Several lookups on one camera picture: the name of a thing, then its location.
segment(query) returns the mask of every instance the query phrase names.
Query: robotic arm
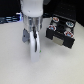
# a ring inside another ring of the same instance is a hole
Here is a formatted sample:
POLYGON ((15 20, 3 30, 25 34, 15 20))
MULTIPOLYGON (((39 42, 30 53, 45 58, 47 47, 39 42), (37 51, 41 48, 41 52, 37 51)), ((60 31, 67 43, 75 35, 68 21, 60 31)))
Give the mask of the robotic arm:
POLYGON ((38 32, 42 25, 43 0, 21 0, 21 10, 24 27, 29 34, 31 61, 36 62, 40 55, 38 32))

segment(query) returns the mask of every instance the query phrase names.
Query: black object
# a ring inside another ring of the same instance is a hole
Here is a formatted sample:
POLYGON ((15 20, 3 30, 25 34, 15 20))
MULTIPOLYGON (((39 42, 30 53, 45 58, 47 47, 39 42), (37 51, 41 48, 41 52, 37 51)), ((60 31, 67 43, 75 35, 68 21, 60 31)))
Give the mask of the black object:
POLYGON ((70 28, 71 32, 74 34, 74 27, 76 24, 76 11, 73 5, 67 3, 59 3, 54 11, 50 25, 56 24, 56 30, 52 31, 49 28, 46 30, 46 37, 53 40, 53 36, 63 40, 64 46, 72 48, 75 39, 69 36, 65 36, 64 32, 66 28, 70 28), (53 21, 53 17, 59 18, 58 22, 53 21), (72 22, 73 27, 68 27, 66 22, 72 22))
POLYGON ((74 38, 70 38, 68 36, 65 36, 63 45, 68 47, 68 48, 72 48, 72 45, 74 44, 74 41, 75 41, 74 38))
POLYGON ((35 52, 36 52, 36 51, 37 51, 37 41, 36 41, 37 34, 36 34, 36 29, 35 29, 35 27, 33 27, 33 35, 34 35, 34 39, 35 39, 35 52))
POLYGON ((53 39, 53 35, 54 35, 54 31, 50 30, 49 28, 47 28, 46 37, 52 40, 53 39))

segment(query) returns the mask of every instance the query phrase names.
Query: white table surface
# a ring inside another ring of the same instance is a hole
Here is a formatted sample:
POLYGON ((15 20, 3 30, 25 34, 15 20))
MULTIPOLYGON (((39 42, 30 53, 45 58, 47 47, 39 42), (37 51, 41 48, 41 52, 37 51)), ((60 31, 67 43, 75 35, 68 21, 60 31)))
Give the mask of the white table surface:
POLYGON ((72 49, 47 39, 44 19, 40 31, 40 60, 32 63, 23 23, 0 24, 0 84, 84 84, 84 27, 76 24, 72 49))

